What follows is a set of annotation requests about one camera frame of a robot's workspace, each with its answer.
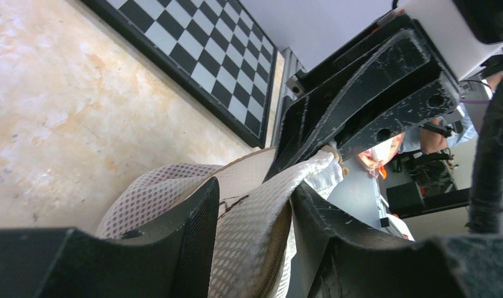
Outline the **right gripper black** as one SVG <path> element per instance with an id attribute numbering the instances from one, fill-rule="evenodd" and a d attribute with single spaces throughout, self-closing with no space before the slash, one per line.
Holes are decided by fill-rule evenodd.
<path id="1" fill-rule="evenodd" d="M 353 76 L 338 99 L 355 112 L 346 124 L 358 128 L 360 154 L 455 109 L 460 92 L 444 65 L 417 19 L 389 11 L 313 69 L 298 71 L 296 96 L 335 75 L 343 83 Z"/>

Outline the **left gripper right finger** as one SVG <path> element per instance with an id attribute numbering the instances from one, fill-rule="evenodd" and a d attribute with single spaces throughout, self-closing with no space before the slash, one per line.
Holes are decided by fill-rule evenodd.
<path id="1" fill-rule="evenodd" d="M 359 221 L 306 184 L 291 205 L 305 297 L 503 297 L 503 236 L 412 242 Z"/>

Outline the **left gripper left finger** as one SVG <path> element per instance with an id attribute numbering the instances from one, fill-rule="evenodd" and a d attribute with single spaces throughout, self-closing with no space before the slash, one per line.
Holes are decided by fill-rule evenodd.
<path id="1" fill-rule="evenodd" d="M 0 229 L 0 297 L 206 297 L 219 184 L 100 239 L 76 228 Z"/>

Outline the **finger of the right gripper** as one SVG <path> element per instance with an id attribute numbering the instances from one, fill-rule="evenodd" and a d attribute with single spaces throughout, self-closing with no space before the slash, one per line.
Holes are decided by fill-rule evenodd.
<path id="1" fill-rule="evenodd" d="M 357 70 L 358 62 L 342 66 L 331 63 L 294 75 L 305 93 L 283 116 L 273 173 L 308 160 L 331 141 L 346 160 L 358 154 L 358 128 L 346 124 L 355 112 L 339 107 L 338 99 Z"/>

